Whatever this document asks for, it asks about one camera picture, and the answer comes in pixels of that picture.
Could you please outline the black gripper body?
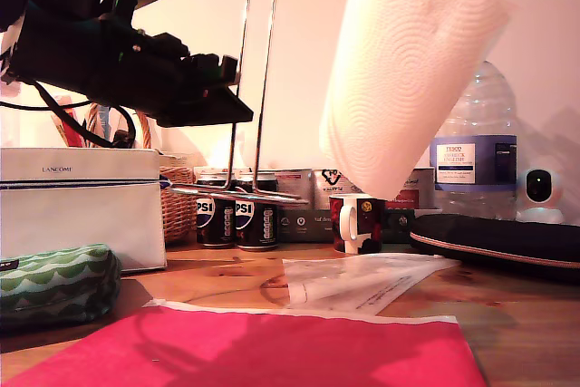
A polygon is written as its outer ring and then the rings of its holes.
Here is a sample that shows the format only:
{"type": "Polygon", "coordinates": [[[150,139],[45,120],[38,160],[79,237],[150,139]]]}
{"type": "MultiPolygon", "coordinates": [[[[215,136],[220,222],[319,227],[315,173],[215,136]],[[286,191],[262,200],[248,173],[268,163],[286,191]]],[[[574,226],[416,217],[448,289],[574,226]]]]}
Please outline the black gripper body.
{"type": "Polygon", "coordinates": [[[181,102],[198,89],[229,88],[236,69],[236,59],[192,55],[167,33],[141,34],[115,18],[69,22],[45,11],[26,13],[11,55],[17,80],[49,83],[148,116],[185,112],[181,102]]]}

